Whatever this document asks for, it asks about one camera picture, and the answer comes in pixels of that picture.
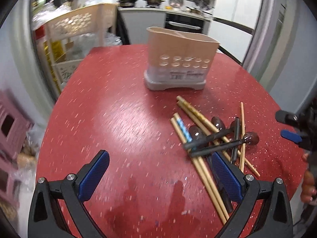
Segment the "blue gripper pad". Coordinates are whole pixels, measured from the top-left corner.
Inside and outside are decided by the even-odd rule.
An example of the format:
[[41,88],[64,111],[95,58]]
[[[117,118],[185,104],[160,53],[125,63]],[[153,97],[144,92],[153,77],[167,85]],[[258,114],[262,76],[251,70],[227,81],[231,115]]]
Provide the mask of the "blue gripper pad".
[[229,198],[237,203],[242,201],[242,189],[239,181],[233,175],[231,170],[228,168],[226,163],[222,160],[222,158],[218,155],[217,152],[212,154],[211,157],[212,166],[224,186]]
[[109,153],[104,151],[79,184],[78,198],[81,202],[90,200],[109,163]]
[[281,137],[290,140],[296,144],[302,142],[302,137],[300,135],[288,130],[281,130]]

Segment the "plastic base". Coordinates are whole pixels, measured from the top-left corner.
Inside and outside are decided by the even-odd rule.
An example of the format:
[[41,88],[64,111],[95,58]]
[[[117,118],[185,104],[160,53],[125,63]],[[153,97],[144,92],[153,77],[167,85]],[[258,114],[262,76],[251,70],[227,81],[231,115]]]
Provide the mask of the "plastic base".
[[149,90],[165,90],[168,88],[174,88],[174,87],[189,87],[189,88],[193,88],[195,90],[200,90],[200,89],[204,89],[205,85],[206,85],[206,80],[204,80],[203,82],[198,82],[198,83],[189,83],[189,82],[154,82],[152,81],[148,74],[147,71],[144,71],[144,83],[145,86],[149,89]]

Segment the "wooden chopstick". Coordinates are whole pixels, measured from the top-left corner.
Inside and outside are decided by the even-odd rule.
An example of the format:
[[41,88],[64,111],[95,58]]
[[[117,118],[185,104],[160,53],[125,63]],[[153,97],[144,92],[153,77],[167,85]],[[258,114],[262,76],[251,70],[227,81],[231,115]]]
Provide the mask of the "wooden chopstick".
[[[183,109],[183,111],[189,116],[189,118],[193,120],[193,122],[203,131],[206,136],[211,134],[211,132],[201,123],[201,121],[196,116],[194,116],[191,111],[188,110],[188,108],[183,103],[178,101],[177,105]],[[220,144],[217,140],[214,140],[213,143],[216,146]],[[228,161],[231,160],[230,155],[225,150],[222,152],[222,154],[226,157]]]
[[[185,136],[184,136],[182,130],[180,129],[180,127],[179,127],[179,125],[177,124],[177,121],[176,121],[176,119],[175,119],[174,117],[171,118],[171,123],[172,123],[172,125],[173,125],[173,127],[174,127],[174,129],[175,129],[175,131],[176,131],[176,133],[177,133],[177,135],[178,135],[178,137],[180,138],[181,142],[182,142],[183,144],[186,143],[187,140],[186,140],[186,138],[185,138]],[[197,158],[191,158],[191,162],[192,162],[193,165],[195,166],[196,171],[197,171],[197,173],[199,174],[199,176],[200,176],[200,178],[201,178],[201,180],[202,180],[202,183],[205,185],[205,188],[206,188],[206,190],[207,190],[207,192],[208,192],[208,195],[210,196],[211,201],[213,202],[213,204],[214,204],[214,206],[215,206],[215,208],[216,208],[216,211],[217,211],[217,213],[218,213],[218,215],[219,215],[219,217],[220,217],[222,223],[225,224],[226,221],[227,221],[227,220],[226,220],[226,217],[224,216],[224,213],[223,213],[223,211],[221,210],[221,207],[220,207],[220,205],[219,205],[219,203],[218,203],[218,200],[216,199],[216,197],[215,197],[215,195],[214,195],[214,193],[213,193],[213,191],[212,191],[212,189],[211,189],[211,187],[210,187],[210,184],[209,184],[209,182],[207,181],[207,178],[206,178],[206,176],[205,176],[205,174],[204,174],[204,171],[203,171],[202,168],[201,168],[201,165],[200,165],[199,162],[198,162],[198,159],[197,159]]]
[[[188,103],[185,99],[183,99],[181,96],[176,97],[179,102],[181,102],[189,111],[191,111],[209,130],[212,132],[219,132],[218,128],[214,126],[202,113],[200,113],[196,108],[194,108],[190,103]],[[224,136],[221,138],[224,142],[228,143],[229,139]],[[253,173],[256,174],[256,176],[260,176],[259,172],[254,168],[254,166],[245,158],[246,165],[251,169]]]
[[[241,130],[242,130],[242,138],[243,135],[245,134],[245,123],[244,123],[244,107],[243,107],[243,103],[240,103],[241,106]],[[241,156],[240,156],[240,165],[239,168],[242,172],[244,172],[244,159],[245,159],[245,143],[242,144],[242,148],[241,148]]]
[[[182,122],[182,119],[180,118],[180,115],[178,113],[174,114],[174,118],[176,119],[177,122],[179,122],[179,121]],[[186,138],[186,142],[188,142],[189,140],[187,138],[187,135],[190,137],[190,134],[188,133],[187,130],[185,130],[186,131],[186,133],[185,133],[185,131],[182,130],[182,127],[180,127],[180,129],[181,129],[181,131],[183,132],[183,134],[184,134],[184,136]],[[222,201],[220,193],[219,193],[219,191],[218,191],[213,179],[211,178],[210,172],[208,171],[208,168],[206,167],[205,161],[200,156],[197,157],[197,159],[198,159],[198,163],[200,164],[200,166],[201,166],[201,168],[202,168],[202,170],[203,170],[203,172],[204,172],[204,174],[205,174],[205,176],[207,178],[208,183],[210,184],[210,187],[211,187],[214,195],[216,196],[216,199],[218,200],[218,203],[219,203],[219,205],[221,207],[221,210],[224,213],[224,216],[225,216],[226,220],[228,220],[229,219],[228,211],[227,211],[227,209],[226,209],[226,207],[225,207],[225,205],[224,205],[224,203]]]

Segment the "oven handle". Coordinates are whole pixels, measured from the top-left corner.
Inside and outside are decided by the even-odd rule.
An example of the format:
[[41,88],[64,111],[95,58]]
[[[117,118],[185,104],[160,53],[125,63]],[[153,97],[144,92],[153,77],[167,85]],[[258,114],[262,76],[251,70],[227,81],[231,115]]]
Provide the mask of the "oven handle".
[[201,29],[201,27],[187,25],[187,24],[173,22],[173,21],[169,21],[168,24],[171,24],[171,25],[176,26],[176,27],[190,28],[190,29],[195,29],[195,30],[200,30]]

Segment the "speckled red tabletop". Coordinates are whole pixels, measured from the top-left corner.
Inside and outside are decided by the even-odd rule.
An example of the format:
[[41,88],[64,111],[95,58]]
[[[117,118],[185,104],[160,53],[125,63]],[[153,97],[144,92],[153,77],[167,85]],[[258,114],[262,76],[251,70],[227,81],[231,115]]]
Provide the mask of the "speckled red tabletop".
[[[191,161],[169,122],[183,96],[208,118],[229,126],[244,103],[246,131],[259,134],[246,157],[261,180],[281,177],[291,198],[305,165],[302,150],[282,139],[285,126],[275,121],[278,105],[244,69],[216,54],[204,90],[149,91],[144,45],[94,48],[82,61],[51,115],[43,140],[37,177],[63,179],[76,173],[100,149],[110,166],[85,206],[108,238],[214,237],[221,221]],[[62,210],[79,237],[69,213]],[[260,209],[251,215],[246,236]]]

